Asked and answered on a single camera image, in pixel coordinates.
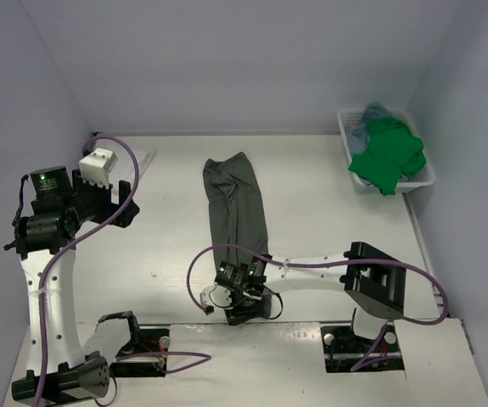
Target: green cloth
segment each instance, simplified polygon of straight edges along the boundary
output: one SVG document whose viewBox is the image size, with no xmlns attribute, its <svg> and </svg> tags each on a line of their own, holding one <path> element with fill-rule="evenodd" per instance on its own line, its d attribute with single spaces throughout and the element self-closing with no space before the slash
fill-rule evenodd
<svg viewBox="0 0 488 407">
<path fill-rule="evenodd" d="M 404 122 L 393 117 L 366 125 L 370 143 L 355 154 L 349 170 L 374 184 L 383 195 L 394 195 L 401 175 L 415 176 L 426 164 L 423 142 Z"/>
</svg>

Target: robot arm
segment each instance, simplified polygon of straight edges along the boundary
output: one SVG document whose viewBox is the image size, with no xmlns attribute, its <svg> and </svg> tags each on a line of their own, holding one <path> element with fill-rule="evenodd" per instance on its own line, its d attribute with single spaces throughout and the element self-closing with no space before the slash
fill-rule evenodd
<svg viewBox="0 0 488 407">
<path fill-rule="evenodd" d="M 5 249 L 15 248 L 21 257 L 29 295 L 31 342 L 26 376 L 12 383 L 15 401 L 32 404 L 42 365 L 39 281 L 48 262 L 65 245 L 71 244 L 81 225 L 90 220 L 101 223 L 119 207 L 111 202 L 109 172 L 116 156 L 97 148 L 80 161 L 72 172 L 72 184 L 65 167 L 31 173 L 36 199 L 34 214 L 14 222 L 15 240 Z M 119 202 L 131 191 L 120 181 Z M 127 227 L 139 212 L 131 202 L 112 225 Z M 74 314 L 72 274 L 76 251 L 68 250 L 54 264 L 43 292 L 46 297 L 48 369 L 42 392 L 43 405 L 68 404 L 101 398 L 109 387 L 109 365 L 127 344 L 139 343 L 139 327 L 132 312 L 106 315 L 98 321 L 93 336 L 80 345 Z"/>
<path fill-rule="evenodd" d="M 275 258 L 284 264 L 319 264 L 344 259 L 393 259 L 366 243 L 355 242 L 343 254 L 320 259 Z M 221 262 L 214 285 L 200 294 L 206 313 L 223 308 L 229 325 L 252 318 L 267 318 L 273 293 L 321 289 L 345 292 L 358 307 L 353 319 L 356 335 L 374 338 L 387 320 L 404 315 L 406 270 L 385 265 L 350 265 L 323 269 L 298 269 L 272 265 L 253 258 L 249 265 Z"/>
</svg>

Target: dark gray pants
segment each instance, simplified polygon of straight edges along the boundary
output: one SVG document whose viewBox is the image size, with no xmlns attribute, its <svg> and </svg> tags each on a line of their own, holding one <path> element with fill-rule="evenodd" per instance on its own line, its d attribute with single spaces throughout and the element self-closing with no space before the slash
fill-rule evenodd
<svg viewBox="0 0 488 407">
<path fill-rule="evenodd" d="M 208 159 L 203 171 L 210 201 L 213 244 L 235 243 L 260 254 L 268 253 L 268 234 L 262 196 L 255 172 L 244 153 L 218 162 Z M 233 248 L 214 252 L 216 267 L 225 260 L 234 265 L 249 263 L 251 256 Z"/>
</svg>

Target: white basket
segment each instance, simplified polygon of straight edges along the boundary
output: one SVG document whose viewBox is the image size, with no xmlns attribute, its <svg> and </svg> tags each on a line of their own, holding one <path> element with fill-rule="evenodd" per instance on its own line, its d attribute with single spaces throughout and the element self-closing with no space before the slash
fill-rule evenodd
<svg viewBox="0 0 488 407">
<path fill-rule="evenodd" d="M 352 157 L 349 148 L 347 147 L 347 135 L 351 133 L 353 128 L 361 124 L 362 114 L 364 113 L 364 108 L 355 109 L 341 109 L 338 111 L 338 125 L 339 131 L 342 134 L 342 139 L 344 140 L 345 154 L 347 155 L 347 160 L 351 165 Z M 410 129 L 415 137 L 419 137 L 417 127 L 413 122 L 412 117 L 408 112 L 400 109 L 389 109 L 393 117 L 406 123 L 407 127 Z M 424 157 L 427 159 L 427 164 L 423 167 L 419 173 L 411 178 L 409 181 L 398 182 L 396 184 L 396 193 L 405 193 L 413 191 L 419 187 L 428 187 L 434 183 L 434 172 L 429 163 L 429 157 L 426 151 L 423 151 Z M 379 189 L 373 185 L 365 185 L 361 178 L 354 172 L 351 172 L 353 177 L 353 186 L 357 192 L 379 192 Z"/>
</svg>

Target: wall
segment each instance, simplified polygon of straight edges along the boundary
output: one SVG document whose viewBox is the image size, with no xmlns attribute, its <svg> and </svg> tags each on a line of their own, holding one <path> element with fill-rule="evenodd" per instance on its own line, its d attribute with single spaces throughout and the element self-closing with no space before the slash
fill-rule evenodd
<svg viewBox="0 0 488 407">
<path fill-rule="evenodd" d="M 20 177 L 45 166 L 76 164 L 87 133 L 20 2 L 0 0 L 0 404 L 28 325 L 19 258 L 2 249 L 13 237 Z"/>
<path fill-rule="evenodd" d="M 488 2 L 464 2 L 409 109 L 438 178 L 412 201 L 488 392 Z"/>
<path fill-rule="evenodd" d="M 405 106 L 460 0 L 23 0 L 98 131 L 332 131 Z"/>
</svg>

